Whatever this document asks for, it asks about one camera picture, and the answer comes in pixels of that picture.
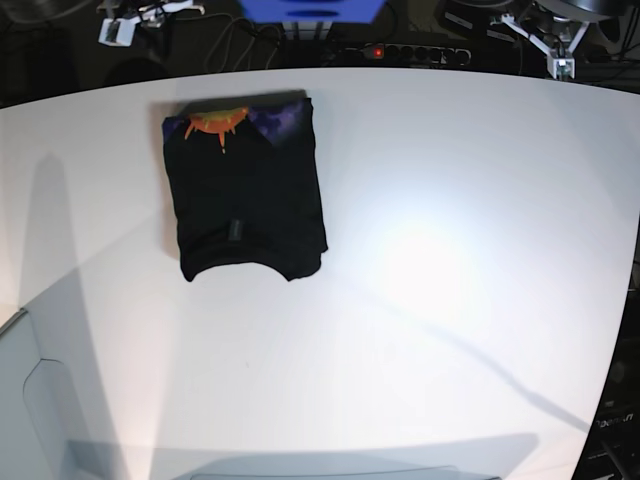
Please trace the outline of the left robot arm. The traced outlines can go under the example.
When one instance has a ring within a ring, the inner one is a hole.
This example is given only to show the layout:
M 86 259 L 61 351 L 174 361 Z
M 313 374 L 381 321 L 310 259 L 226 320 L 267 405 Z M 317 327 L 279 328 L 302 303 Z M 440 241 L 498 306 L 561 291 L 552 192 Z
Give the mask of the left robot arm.
M 572 54 L 591 24 L 623 16 L 637 1 L 504 1 L 491 25 L 505 25 L 546 55 Z

